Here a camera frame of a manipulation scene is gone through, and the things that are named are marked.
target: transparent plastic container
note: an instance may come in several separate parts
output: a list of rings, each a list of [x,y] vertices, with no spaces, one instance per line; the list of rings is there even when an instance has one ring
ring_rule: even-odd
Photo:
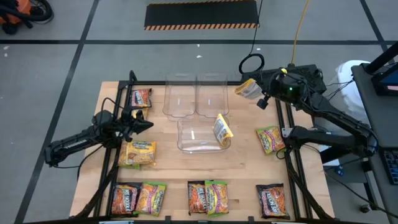
[[[197,80],[197,113],[208,118],[228,114],[227,75],[201,74]]]
[[[196,110],[196,76],[173,74],[166,77],[163,113],[169,119],[191,118]]]
[[[194,116],[193,118],[179,119],[178,142],[177,146],[184,153],[209,153],[224,152],[230,147],[231,142],[222,146],[213,132],[216,118],[206,118],[204,116]]]

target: wooden tabletop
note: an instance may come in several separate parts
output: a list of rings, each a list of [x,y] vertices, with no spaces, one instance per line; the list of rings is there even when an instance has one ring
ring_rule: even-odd
[[[116,98],[118,82],[103,82],[96,106],[96,113],[101,109],[105,97]],[[289,181],[284,160],[275,154],[265,154],[255,129],[278,126],[275,100],[271,98],[266,110],[256,106],[256,100],[247,100],[234,94],[235,86],[228,87],[229,126],[234,134],[231,146],[221,153],[184,154],[177,147],[177,122],[170,121],[163,114],[164,86],[135,86],[134,89],[152,88],[152,108],[148,120],[154,126],[134,140],[156,141],[155,166],[142,166],[141,170],[120,168],[118,182],[165,182],[167,188],[159,217],[140,215],[140,220],[164,220],[170,215],[172,220],[248,220],[253,216],[256,221],[261,218],[261,206],[257,196],[256,184],[283,183],[287,211],[294,219]],[[113,111],[114,105],[107,101],[104,108]],[[312,127],[311,117],[302,111],[293,111],[296,125]],[[88,148],[89,154],[96,146]],[[89,157],[80,171],[75,197],[70,215],[76,215],[95,193],[100,181],[101,168],[105,150],[100,150]],[[301,149],[303,168],[307,187],[317,202],[331,216],[334,216],[330,195],[320,155],[304,146]],[[228,182],[229,213],[220,217],[207,217],[204,214],[188,214],[188,180],[224,180]],[[297,187],[301,216],[305,216],[302,194]],[[101,215],[105,214],[109,190],[103,194]]]

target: black floor tape line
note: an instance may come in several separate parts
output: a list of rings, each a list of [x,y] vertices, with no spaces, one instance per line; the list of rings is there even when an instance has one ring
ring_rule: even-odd
[[[256,28],[255,0],[165,2],[147,6],[145,30]]]
[[[65,103],[65,100],[67,98],[67,94],[68,94],[68,90],[70,88],[70,84],[72,82],[72,78],[73,75],[75,74],[75,70],[76,70],[76,66],[77,63],[79,61],[80,55],[81,55],[81,51],[83,50],[83,46],[84,46],[84,40],[87,38],[87,34],[88,31],[90,29],[90,25],[93,22],[93,18],[94,18],[94,13],[96,11],[96,8],[98,6],[98,1],[99,0],[94,0],[93,5],[91,7],[91,11],[90,14],[88,15],[87,21],[86,21],[86,25],[85,28],[83,30],[83,33],[81,35],[80,38],[80,43],[77,46],[76,52],[75,52],[75,56],[73,57],[72,60],[72,64],[70,65],[69,68],[69,72],[67,75],[67,78],[65,80],[65,83],[63,84],[63,88],[60,94],[60,98],[58,99],[58,103],[57,106],[55,107],[55,111],[54,114],[52,116],[51,119],[51,123],[50,123],[50,127],[47,130],[47,134],[45,135],[45,139],[43,142],[43,146],[40,150],[40,154],[39,157],[37,158],[36,161],[36,165],[34,167],[32,176],[30,177],[30,181],[28,183],[28,186],[26,188],[24,197],[22,199],[21,205],[18,209],[18,213],[15,219],[14,223],[23,223],[25,216],[26,216],[26,212],[28,210],[30,201],[32,200],[33,197],[33,193],[34,190],[36,188],[37,185],[37,181],[39,180],[40,177],[40,173],[43,169],[43,165],[44,165],[44,149],[46,148],[46,146],[48,146],[51,143],[51,140],[53,138],[54,132],[55,132],[55,128],[57,127],[61,112],[62,112],[62,108],[63,108],[63,104]]]

